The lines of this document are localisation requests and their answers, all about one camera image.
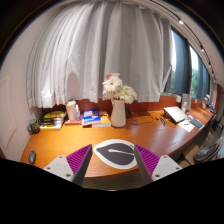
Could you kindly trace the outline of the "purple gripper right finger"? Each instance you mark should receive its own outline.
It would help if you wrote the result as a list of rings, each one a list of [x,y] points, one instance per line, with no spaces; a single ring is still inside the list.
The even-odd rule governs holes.
[[[139,145],[134,146],[134,155],[144,184],[149,184],[182,169],[168,155],[158,156]]]

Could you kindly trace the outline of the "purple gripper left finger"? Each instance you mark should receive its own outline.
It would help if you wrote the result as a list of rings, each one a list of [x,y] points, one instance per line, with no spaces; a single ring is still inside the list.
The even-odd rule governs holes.
[[[81,186],[91,157],[92,145],[87,145],[68,156],[57,156],[44,170]]]

